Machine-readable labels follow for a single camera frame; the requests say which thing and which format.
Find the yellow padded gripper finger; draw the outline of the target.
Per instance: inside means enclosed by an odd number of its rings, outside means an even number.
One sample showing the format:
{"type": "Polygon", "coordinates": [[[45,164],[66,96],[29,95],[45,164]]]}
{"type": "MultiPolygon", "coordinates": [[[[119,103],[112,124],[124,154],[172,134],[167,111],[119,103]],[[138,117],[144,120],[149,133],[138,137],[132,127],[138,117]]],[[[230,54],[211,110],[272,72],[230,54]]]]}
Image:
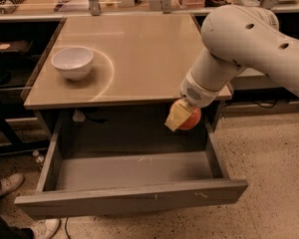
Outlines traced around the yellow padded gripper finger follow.
{"type": "Polygon", "coordinates": [[[192,107],[185,99],[175,101],[170,107],[165,125],[172,131],[177,130],[192,115],[192,107]]]}

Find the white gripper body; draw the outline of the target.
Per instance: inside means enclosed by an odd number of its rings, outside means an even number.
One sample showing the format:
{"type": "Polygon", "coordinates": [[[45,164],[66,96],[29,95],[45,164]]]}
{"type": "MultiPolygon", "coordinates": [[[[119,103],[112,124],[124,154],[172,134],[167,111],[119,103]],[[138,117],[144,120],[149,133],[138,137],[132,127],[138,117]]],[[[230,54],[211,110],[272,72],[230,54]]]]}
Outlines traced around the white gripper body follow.
{"type": "Polygon", "coordinates": [[[216,99],[219,91],[214,92],[202,87],[191,73],[187,73],[180,84],[180,94],[192,106],[204,108],[216,99]]]}

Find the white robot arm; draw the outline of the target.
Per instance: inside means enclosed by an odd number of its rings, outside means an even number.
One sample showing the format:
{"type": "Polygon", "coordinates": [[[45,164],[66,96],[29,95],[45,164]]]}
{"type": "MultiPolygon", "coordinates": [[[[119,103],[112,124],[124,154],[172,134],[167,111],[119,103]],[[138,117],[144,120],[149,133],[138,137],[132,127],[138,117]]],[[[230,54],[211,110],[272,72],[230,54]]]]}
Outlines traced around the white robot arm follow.
{"type": "Polygon", "coordinates": [[[195,114],[210,105],[228,82],[247,68],[265,74],[299,98],[299,40],[279,31],[277,17],[258,7],[214,9],[201,26],[203,49],[180,84],[165,125],[191,129],[195,114]]]}

